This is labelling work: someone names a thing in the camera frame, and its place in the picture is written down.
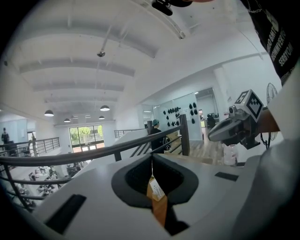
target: cardboard tag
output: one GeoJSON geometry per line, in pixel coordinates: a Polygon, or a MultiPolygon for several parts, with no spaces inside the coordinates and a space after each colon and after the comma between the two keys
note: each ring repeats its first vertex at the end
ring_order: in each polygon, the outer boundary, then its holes
{"type": "Polygon", "coordinates": [[[164,197],[165,193],[163,192],[163,190],[159,186],[159,184],[156,181],[156,179],[153,179],[150,182],[150,186],[151,186],[152,191],[153,191],[153,199],[154,200],[159,201],[160,199],[162,199],[164,197]]]}

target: paper label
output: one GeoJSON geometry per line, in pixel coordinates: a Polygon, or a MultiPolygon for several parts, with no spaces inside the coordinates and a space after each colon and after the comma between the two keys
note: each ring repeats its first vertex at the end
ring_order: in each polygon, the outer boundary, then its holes
{"type": "Polygon", "coordinates": [[[156,179],[153,179],[150,182],[150,186],[152,188],[153,194],[155,194],[157,196],[157,201],[159,201],[160,199],[163,198],[163,196],[165,195],[165,193],[163,192],[163,190],[161,189],[161,187],[159,186],[158,182],[156,181],[156,179]]]}

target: floor fan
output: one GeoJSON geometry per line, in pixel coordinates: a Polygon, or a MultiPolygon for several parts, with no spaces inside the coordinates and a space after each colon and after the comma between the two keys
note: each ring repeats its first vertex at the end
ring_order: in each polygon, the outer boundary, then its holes
{"type": "MultiPolygon", "coordinates": [[[[269,83],[268,87],[267,87],[267,104],[268,105],[276,95],[277,95],[277,90],[276,90],[275,86],[272,83],[269,83]]],[[[277,133],[269,133],[268,141],[267,140],[264,141],[263,135],[261,134],[261,140],[262,140],[263,144],[266,146],[266,149],[268,149],[270,147],[270,142],[274,141],[276,136],[277,136],[277,133]]]]}

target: window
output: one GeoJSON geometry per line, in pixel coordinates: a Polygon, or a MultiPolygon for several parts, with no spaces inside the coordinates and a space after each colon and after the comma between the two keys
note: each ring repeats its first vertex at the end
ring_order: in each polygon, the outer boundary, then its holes
{"type": "Polygon", "coordinates": [[[69,130],[73,152],[104,147],[102,125],[72,127],[69,130]]]}

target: black slot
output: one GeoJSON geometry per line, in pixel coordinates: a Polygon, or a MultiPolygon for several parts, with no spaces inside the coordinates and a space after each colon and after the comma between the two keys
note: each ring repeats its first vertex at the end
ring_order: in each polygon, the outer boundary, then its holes
{"type": "Polygon", "coordinates": [[[72,195],[46,222],[46,225],[54,231],[63,234],[85,200],[85,196],[72,195]]]}
{"type": "Polygon", "coordinates": [[[229,173],[225,173],[225,172],[218,172],[216,175],[216,177],[219,178],[224,178],[230,181],[236,181],[238,179],[238,175],[233,175],[233,174],[229,174],[229,173]]]}

